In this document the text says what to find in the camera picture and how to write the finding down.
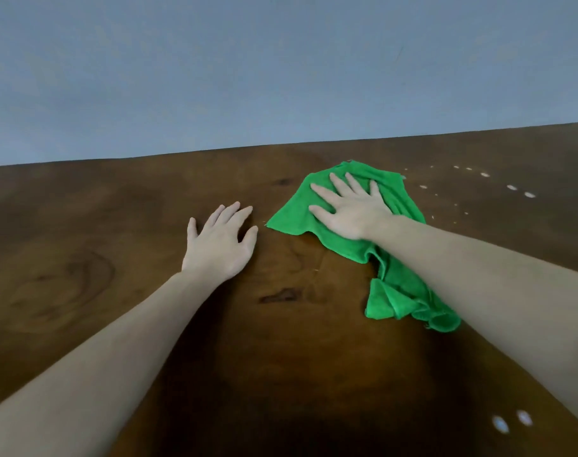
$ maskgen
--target left hand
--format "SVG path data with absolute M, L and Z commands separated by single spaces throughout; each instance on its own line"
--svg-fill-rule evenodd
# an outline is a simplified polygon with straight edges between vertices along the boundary
M 220 205 L 198 234 L 196 220 L 189 219 L 187 226 L 187 252 L 181 272 L 201 272 L 207 278 L 224 282 L 238 274 L 249 262 L 257 241 L 257 226 L 250 228 L 242 242 L 238 242 L 238 230 L 253 211 L 242 210 L 240 202 L 229 207 Z

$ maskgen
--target finger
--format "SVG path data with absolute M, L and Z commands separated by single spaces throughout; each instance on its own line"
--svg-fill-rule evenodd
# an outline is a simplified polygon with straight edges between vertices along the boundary
M 249 228 L 247 233 L 244 235 L 242 242 L 240 242 L 249 252 L 249 256 L 253 255 L 253 250 L 255 249 L 255 242 L 257 242 L 257 226 Z
M 332 207 L 337 208 L 339 203 L 342 201 L 342 198 L 339 197 L 338 194 L 336 194 L 333 191 L 330 191 L 327 188 L 324 188 L 323 186 L 319 186 L 318 184 L 310 184 L 310 188 L 316 192 L 319 196 L 321 196 L 321 199 L 323 199 L 325 202 L 327 202 L 329 205 L 331 205 Z
M 379 199 L 382 198 L 378 184 L 373 180 L 369 181 L 369 195 L 371 195 L 372 197 L 377 197 Z
M 198 237 L 198 229 L 196 229 L 196 219 L 190 218 L 187 223 L 187 243 Z
M 204 230 L 204 228 L 210 228 L 212 225 L 214 225 L 215 221 L 217 221 L 217 218 L 219 217 L 221 212 L 224 211 L 224 209 L 225 209 L 225 207 L 223 205 L 218 206 L 217 210 L 215 210 L 209 216 L 209 219 L 207 219 L 207 222 L 204 223 L 204 227 L 202 228 L 202 230 Z
M 333 215 L 331 213 L 318 205 L 310 205 L 308 210 L 310 210 L 310 213 L 312 213 L 318 221 L 330 228 L 331 221 L 333 220 Z
M 225 208 L 225 210 L 221 212 L 221 214 L 219 215 L 219 218 L 217 218 L 217 221 L 215 222 L 215 224 L 227 223 L 228 221 L 230 221 L 230 218 L 234 215 L 234 213 L 236 213 L 238 211 L 239 208 L 240 208 L 240 202 L 232 203 L 232 205 Z
M 251 207 L 249 205 L 248 207 L 245 207 L 242 210 L 237 211 L 230 218 L 230 221 L 228 221 L 227 223 L 229 225 L 232 225 L 233 228 L 236 228 L 236 232 L 238 232 L 238 230 L 240 229 L 240 226 L 242 226 L 242 223 L 244 223 L 244 220 L 246 220 L 249 217 L 249 215 L 251 214 L 252 211 L 253 211 L 253 207 Z
M 346 179 L 348 180 L 348 184 L 350 184 L 350 187 L 355 192 L 355 194 L 367 194 L 365 189 L 362 188 L 361 184 L 359 184 L 359 182 L 355 180 L 350 173 L 346 173 Z
M 331 173 L 329 179 L 342 197 L 352 197 L 355 194 L 348 184 L 344 183 L 335 173 Z

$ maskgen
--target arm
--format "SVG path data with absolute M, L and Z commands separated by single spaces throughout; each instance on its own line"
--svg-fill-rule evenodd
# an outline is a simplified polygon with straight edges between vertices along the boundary
M 0 404 L 1 456 L 97 456 L 109 450 L 181 332 L 253 254 L 252 211 L 220 206 L 200 235 L 189 220 L 182 271 Z
M 417 273 L 468 324 L 529 371 L 578 417 L 578 272 L 392 215 L 371 181 L 312 188 L 336 213 L 329 229 L 370 240 Z

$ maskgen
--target brown wooden surface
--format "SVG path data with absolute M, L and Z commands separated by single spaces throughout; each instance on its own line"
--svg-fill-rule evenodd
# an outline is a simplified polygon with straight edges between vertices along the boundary
M 194 317 L 113 456 L 577 456 L 578 421 L 474 330 L 369 320 L 371 266 L 262 227 L 348 159 L 405 174 L 432 225 L 578 270 L 578 123 L 0 167 L 0 401 L 176 272 L 189 216 L 240 200 L 254 258 Z

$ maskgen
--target right hand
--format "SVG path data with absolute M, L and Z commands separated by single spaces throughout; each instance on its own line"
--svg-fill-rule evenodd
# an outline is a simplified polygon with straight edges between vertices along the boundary
M 329 179 L 339 194 L 314 183 L 310 184 L 310 187 L 335 208 L 335 213 L 329 213 L 318 205 L 310 205 L 308 209 L 321 223 L 339 236 L 353 240 L 368 239 L 371 226 L 392 215 L 375 181 L 369 181 L 368 194 L 350 173 L 346 173 L 350 186 L 334 173 L 329 175 Z

